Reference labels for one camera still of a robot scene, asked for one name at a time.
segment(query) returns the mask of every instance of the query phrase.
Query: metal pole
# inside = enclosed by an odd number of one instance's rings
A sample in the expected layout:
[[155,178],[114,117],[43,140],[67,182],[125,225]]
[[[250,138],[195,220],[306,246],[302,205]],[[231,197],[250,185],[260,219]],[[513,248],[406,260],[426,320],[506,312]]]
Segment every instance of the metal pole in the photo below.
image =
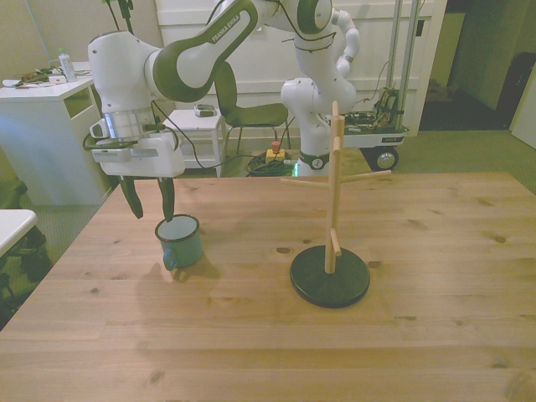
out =
[[[402,70],[402,80],[400,82],[399,91],[399,107],[397,108],[399,111],[403,111],[405,108],[405,97],[406,92],[408,91],[408,84],[410,82],[411,59],[413,57],[413,49],[415,47],[417,23],[419,22],[419,5],[420,0],[413,0],[411,3],[410,26],[408,27],[408,39],[405,45],[404,69]],[[402,128],[402,115],[396,116],[395,128],[397,130]]]
[[391,49],[389,51],[389,67],[387,69],[387,88],[393,87],[394,62],[396,60],[396,46],[399,42],[400,14],[402,13],[402,0],[396,0],[394,5],[393,31],[391,33]]

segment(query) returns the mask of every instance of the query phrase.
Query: white desk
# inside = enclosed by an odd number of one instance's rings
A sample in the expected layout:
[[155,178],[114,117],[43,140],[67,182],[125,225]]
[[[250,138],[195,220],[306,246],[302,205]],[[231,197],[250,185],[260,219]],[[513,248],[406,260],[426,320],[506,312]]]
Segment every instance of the white desk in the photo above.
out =
[[[197,117],[193,110],[178,110],[173,111],[169,118],[192,140],[198,160],[203,166],[210,167],[222,162],[227,129],[219,111],[216,116]],[[174,128],[169,120],[165,120],[164,125]],[[192,145],[181,136],[180,132],[178,135],[182,139],[181,151],[184,156],[184,166],[193,169],[201,168],[193,155]],[[218,177],[221,176],[221,166],[216,167],[216,174]]]
[[37,224],[37,215],[29,209],[0,209],[0,257]]
[[108,177],[82,149],[101,118],[92,85],[91,77],[79,77],[44,88],[0,88],[0,146],[36,205],[102,204],[106,198]]

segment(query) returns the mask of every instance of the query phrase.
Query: white drawer unit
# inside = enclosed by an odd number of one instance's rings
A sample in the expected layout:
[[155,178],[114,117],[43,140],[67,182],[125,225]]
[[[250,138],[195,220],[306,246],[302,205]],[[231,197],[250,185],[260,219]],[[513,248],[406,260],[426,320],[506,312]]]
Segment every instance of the white drawer unit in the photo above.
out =
[[102,204],[108,177],[84,137],[101,114],[90,77],[32,89],[0,89],[0,146],[35,205]]
[[[199,117],[193,110],[176,110],[169,115],[184,134],[192,140],[198,160],[205,167],[219,165],[224,159],[225,134],[227,132],[225,120],[216,110],[216,116]],[[175,129],[175,126],[165,120],[165,126]],[[201,168],[193,155],[192,145],[183,135],[178,132],[181,139],[181,151],[183,152],[184,165],[186,168]],[[216,167],[216,174],[221,177],[221,166]]]

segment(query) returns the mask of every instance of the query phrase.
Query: bottle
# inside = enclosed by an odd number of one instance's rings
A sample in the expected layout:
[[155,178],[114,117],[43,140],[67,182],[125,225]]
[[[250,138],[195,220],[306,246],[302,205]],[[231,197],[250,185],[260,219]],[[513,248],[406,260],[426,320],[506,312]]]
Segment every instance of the bottle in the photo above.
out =
[[70,61],[70,57],[65,53],[65,49],[59,50],[59,62],[61,63],[61,68],[64,70],[65,78],[67,82],[75,82],[78,80],[75,74],[75,67],[73,67],[73,62]]

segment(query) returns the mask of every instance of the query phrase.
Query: green enamel mug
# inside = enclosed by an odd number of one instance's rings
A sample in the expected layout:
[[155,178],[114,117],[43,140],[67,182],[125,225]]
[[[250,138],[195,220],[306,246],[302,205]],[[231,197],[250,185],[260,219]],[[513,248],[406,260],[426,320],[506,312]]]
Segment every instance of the green enamel mug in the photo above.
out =
[[192,265],[203,255],[199,221],[192,215],[176,214],[169,222],[162,220],[155,228],[155,235],[162,245],[168,271]]

